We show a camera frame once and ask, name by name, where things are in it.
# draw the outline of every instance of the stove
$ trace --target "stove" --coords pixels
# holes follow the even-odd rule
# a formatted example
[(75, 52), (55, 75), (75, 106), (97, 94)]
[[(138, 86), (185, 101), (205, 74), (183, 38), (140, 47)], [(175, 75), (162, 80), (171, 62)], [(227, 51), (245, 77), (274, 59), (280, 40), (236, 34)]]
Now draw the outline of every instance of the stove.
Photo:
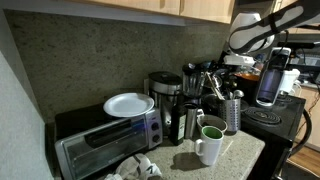
[(251, 106), (242, 112), (241, 130), (265, 142), (248, 179), (271, 179), (290, 155), (305, 99), (279, 98), (270, 108)]

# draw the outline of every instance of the countertop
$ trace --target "countertop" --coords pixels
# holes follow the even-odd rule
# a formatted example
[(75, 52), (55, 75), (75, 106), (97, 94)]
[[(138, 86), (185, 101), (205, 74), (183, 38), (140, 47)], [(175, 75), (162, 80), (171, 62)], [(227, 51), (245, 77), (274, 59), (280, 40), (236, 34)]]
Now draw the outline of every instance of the countertop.
[(184, 140), (174, 146), (168, 139), (146, 156), (162, 172), (161, 179), (246, 179), (265, 143), (245, 132), (224, 136), (219, 157), (214, 166), (203, 165), (194, 153), (194, 141)]

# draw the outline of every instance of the white mug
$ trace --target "white mug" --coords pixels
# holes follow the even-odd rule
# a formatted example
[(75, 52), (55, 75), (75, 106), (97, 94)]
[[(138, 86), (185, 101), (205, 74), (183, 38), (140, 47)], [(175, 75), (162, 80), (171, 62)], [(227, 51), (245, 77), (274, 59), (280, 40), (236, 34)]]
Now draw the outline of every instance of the white mug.
[(223, 137), (222, 131), (216, 127), (205, 126), (202, 128), (201, 139), (195, 142), (194, 151), (203, 164), (212, 166), (216, 163)]

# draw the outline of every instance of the backsplash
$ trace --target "backsplash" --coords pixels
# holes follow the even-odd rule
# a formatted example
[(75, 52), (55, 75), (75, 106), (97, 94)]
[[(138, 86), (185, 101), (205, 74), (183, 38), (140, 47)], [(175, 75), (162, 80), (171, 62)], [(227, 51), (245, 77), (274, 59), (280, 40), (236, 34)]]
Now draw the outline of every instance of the backsplash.
[(43, 118), (143, 92), (155, 71), (218, 59), (229, 25), (177, 27), (5, 11)]

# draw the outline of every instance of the toaster oven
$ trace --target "toaster oven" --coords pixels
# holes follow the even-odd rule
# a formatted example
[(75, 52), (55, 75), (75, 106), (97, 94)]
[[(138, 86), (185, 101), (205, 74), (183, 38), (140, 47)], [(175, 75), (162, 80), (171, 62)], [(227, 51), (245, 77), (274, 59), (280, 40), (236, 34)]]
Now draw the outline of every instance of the toaster oven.
[(136, 117), (112, 119), (100, 109), (102, 106), (56, 116), (55, 150), (64, 179), (87, 178), (162, 142), (158, 109)]

